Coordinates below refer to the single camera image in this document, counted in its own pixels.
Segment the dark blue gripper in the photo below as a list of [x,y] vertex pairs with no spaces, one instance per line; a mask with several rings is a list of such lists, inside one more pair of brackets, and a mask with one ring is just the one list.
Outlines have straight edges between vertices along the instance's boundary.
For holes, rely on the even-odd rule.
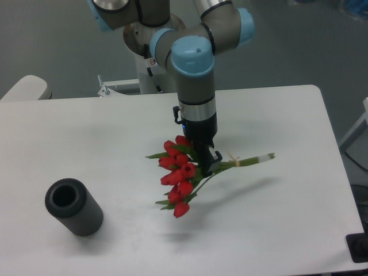
[[202,121],[190,121],[182,117],[182,125],[185,137],[194,145],[203,175],[212,175],[223,159],[214,149],[213,142],[217,133],[217,113]]

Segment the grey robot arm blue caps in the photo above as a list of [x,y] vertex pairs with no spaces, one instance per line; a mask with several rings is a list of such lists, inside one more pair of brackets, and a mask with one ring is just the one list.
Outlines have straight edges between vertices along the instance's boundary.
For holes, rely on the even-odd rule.
[[103,30],[136,25],[136,41],[144,53],[172,77],[178,106],[175,122],[194,144],[204,175],[219,168],[221,154],[215,150],[217,132],[214,88],[214,58],[250,41],[254,20],[245,8],[232,1],[195,1],[201,21],[178,29],[169,1],[89,1],[89,7]]

